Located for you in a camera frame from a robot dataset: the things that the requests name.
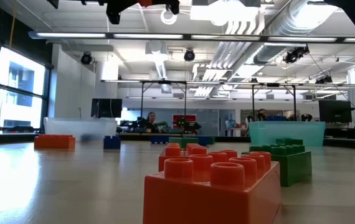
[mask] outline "security camera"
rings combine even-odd
[[[94,62],[92,56],[91,56],[92,53],[90,52],[85,52],[83,53],[83,56],[82,58],[80,59],[80,61],[84,64],[84,65],[90,65]]]
[[[192,49],[187,49],[184,54],[184,60],[187,62],[192,62],[195,59],[196,55]]]

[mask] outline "ceiling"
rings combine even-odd
[[[266,22],[288,0],[274,0],[275,6],[265,12]],[[180,0],[181,12],[173,25],[164,24],[161,19],[162,6],[150,6],[140,11],[137,5],[122,12],[120,25],[112,25],[105,15],[105,7],[98,4],[81,5],[80,1],[60,1],[59,9],[54,9],[45,0],[17,0],[17,18],[36,31],[54,32],[151,32],[151,33],[224,33],[227,26],[214,26],[209,21],[192,21],[187,15],[191,0]],[[0,7],[12,14],[13,1],[0,0]],[[348,16],[338,9],[326,22],[315,29],[311,35],[320,36],[355,36],[355,26]],[[112,45],[121,61],[120,73],[124,78],[134,77],[138,73],[155,70],[154,63],[144,57],[145,40],[69,40],[67,49],[79,49],[83,45]],[[197,62],[209,63],[217,51],[218,42],[167,41],[169,60],[165,62],[167,70],[192,71]],[[183,55],[187,48],[194,49],[196,61],[185,62]],[[355,45],[310,44],[310,52],[321,69],[331,68],[335,82],[346,81],[346,68],[355,62]],[[79,57],[82,52],[74,54]],[[93,52],[97,60],[106,60],[107,52]],[[320,72],[320,68],[309,56],[290,65],[281,63],[277,58],[272,65],[266,66],[257,77],[260,82],[303,82],[309,76]]]

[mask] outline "computer monitor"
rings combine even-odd
[[[91,117],[120,118],[122,99],[93,99]]]
[[[319,101],[320,121],[328,123],[352,122],[351,102],[339,100]]]

